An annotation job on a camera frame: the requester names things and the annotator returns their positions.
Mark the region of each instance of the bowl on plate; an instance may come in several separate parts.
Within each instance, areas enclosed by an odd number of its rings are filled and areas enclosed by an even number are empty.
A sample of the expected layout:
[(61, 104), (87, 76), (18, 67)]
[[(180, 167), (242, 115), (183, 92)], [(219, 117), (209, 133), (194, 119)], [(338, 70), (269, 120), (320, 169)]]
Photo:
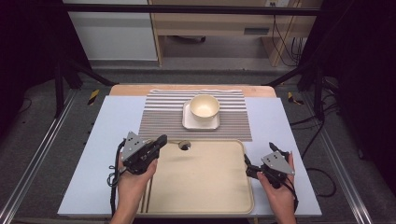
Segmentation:
[(199, 94), (190, 100), (190, 111), (198, 121), (212, 120), (220, 110), (218, 99), (209, 94)]

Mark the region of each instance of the white wall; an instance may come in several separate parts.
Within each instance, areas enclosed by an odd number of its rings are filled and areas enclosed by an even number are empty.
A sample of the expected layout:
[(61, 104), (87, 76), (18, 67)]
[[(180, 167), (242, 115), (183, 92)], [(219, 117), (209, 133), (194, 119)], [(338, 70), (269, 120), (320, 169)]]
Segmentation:
[[(65, 3), (146, 5), (147, 0), (64, 0)], [(69, 12), (89, 60), (157, 61), (148, 13)]]

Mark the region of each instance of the hand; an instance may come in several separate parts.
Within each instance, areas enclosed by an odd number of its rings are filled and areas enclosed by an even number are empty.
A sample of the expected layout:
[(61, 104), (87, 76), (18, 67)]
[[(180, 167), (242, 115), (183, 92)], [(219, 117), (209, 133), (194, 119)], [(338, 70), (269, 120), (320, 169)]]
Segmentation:
[[(112, 224), (132, 223), (147, 183), (157, 170), (157, 163), (157, 159), (152, 161), (147, 171), (142, 175), (133, 175), (126, 171), (120, 176), (118, 184), (119, 202), (116, 213), (111, 219)], [(119, 161), (119, 168), (122, 167), (122, 162)]]
[[(294, 170), (292, 153), (289, 155), (289, 165)], [(267, 177), (262, 172), (257, 172), (257, 177), (259, 178), (259, 181), (262, 184), (265, 193), (267, 194), (268, 201), (276, 216), (277, 223), (296, 223), (294, 216), (294, 196), (290, 190), (283, 185), (281, 185), (279, 189), (274, 189)], [(288, 179), (294, 184), (293, 175), (288, 175)], [(289, 180), (286, 180), (285, 183), (291, 187)]]

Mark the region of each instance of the beige tray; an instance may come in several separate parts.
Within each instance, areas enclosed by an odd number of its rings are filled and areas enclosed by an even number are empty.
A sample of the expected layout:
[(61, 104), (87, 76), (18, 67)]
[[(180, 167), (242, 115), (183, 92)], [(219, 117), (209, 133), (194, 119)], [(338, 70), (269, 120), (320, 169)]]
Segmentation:
[(168, 143), (140, 214), (248, 214), (253, 196), (244, 153), (238, 140), (195, 140), (187, 151)]

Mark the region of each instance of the gray striped placemat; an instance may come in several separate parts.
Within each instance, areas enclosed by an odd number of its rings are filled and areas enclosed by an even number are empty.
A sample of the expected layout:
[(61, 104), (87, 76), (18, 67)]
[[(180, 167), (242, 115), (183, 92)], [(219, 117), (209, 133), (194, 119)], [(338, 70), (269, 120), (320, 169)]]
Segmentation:
[[(216, 130), (189, 130), (183, 127), (183, 105), (197, 94), (211, 94), (220, 103), (220, 126)], [(251, 142), (245, 97), (242, 91), (151, 91), (146, 99), (139, 136), (153, 139), (166, 134), (169, 139), (239, 139)]]

